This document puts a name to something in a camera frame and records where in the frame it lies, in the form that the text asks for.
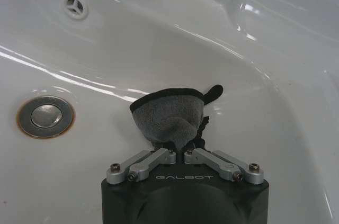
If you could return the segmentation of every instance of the gray towel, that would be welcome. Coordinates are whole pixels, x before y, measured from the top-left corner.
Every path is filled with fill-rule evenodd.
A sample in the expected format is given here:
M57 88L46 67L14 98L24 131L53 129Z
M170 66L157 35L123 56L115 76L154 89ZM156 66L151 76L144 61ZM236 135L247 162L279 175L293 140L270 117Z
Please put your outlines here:
M221 94L221 85L206 95L191 88L169 88L136 100L130 110L136 125L153 145L173 142L182 149L196 137L204 105Z

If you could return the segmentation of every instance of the chrome drain stopper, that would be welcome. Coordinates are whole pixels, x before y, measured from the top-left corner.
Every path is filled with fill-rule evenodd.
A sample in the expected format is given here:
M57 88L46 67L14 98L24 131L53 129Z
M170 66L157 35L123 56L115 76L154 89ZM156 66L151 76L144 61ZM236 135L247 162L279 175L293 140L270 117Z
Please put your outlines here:
M73 109L63 99L42 96L32 99L19 112L18 123L27 134L36 138L55 137L72 123Z

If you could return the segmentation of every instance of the ceramic sink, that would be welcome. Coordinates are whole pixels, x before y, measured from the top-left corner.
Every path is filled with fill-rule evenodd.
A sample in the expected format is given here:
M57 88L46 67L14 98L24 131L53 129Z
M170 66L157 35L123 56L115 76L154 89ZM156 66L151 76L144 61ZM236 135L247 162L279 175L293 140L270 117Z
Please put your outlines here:
M203 138L265 170L269 223L338 223L339 0L67 1L0 0L0 223L101 224L109 165L152 149L129 105L215 84ZM43 95L59 137L18 128Z

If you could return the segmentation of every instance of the overflow drain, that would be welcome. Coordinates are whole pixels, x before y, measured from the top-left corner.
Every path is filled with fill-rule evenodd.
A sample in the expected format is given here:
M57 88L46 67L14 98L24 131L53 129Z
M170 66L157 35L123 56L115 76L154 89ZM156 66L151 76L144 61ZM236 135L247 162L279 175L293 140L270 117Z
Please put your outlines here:
M72 19L84 19L88 14L88 8L84 0L64 0L63 8Z
M27 134L36 138L55 137L72 123L73 109L55 96L37 97L20 110L18 123Z

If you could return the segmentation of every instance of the black screw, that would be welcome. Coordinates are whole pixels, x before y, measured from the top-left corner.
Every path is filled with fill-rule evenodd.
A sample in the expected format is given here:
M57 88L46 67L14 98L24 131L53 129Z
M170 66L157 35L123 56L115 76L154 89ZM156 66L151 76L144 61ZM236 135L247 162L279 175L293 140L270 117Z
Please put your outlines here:
M249 164L249 170L252 172L259 172L260 166L257 163Z
M138 175L136 172L131 172L127 176L127 180L129 180L130 182L134 182L137 178L138 178Z
M243 180L243 175L241 172L235 172L233 173L233 180L235 182L241 182Z
M119 172L120 171L120 164L119 163L113 163L111 165L111 172Z

